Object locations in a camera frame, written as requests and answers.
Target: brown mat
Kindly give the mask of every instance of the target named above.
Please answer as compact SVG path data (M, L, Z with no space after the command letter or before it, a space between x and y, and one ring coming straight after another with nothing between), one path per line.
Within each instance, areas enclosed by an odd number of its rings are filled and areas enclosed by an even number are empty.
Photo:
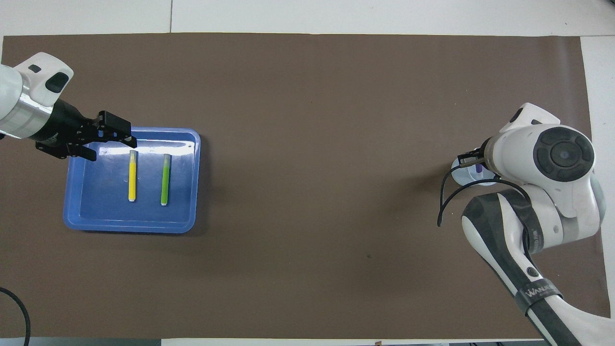
M2 63L39 51L75 70L62 99L84 115L198 131L211 187L204 168L183 236L73 231L66 161L0 142L0 283L34 336L539 337L463 235L490 190L438 229L438 188L523 102L589 134L579 38L23 36ZM608 316L599 236L536 260ZM23 333L6 297L0 313Z

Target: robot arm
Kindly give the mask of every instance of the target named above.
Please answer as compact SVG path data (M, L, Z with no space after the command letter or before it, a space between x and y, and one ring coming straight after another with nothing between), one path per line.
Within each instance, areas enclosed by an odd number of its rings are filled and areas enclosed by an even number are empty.
M87 119L59 99L73 77L67 64L37 53L15 68L0 65L0 134L30 138L36 148L52 156L96 160L91 142L121 142L136 148L130 123L107 111Z
M521 186L472 199L466 238L551 345L615 345L615 321L567 304L529 254L594 235L605 213L587 137L526 103L475 156Z

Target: plastic tray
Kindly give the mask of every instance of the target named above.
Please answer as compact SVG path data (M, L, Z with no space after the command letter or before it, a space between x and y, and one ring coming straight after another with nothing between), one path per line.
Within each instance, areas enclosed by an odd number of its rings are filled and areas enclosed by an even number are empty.
M70 158L64 223L75 230L184 233L194 225L200 137L192 129L133 127L137 138L137 199L128 201L131 148L91 143L94 162ZM169 204L161 206L164 154L171 154Z

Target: white table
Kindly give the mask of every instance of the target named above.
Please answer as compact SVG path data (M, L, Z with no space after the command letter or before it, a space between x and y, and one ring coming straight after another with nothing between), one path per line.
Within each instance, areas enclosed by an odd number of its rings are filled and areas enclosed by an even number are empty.
M611 202L613 208L615 175L608 169L609 164L615 162L615 153L610 152L615 148L615 5L607 0L0 2L0 42L7 35L168 32L581 36L592 140L598 158L596 174L607 202ZM602 225L602 240L611 311L615 311L615 216L610 211ZM163 340L163 345L313 346L373 344L375 341L378 339L292 342L267 339L173 339ZM388 343L426 342L428 340L391 340Z

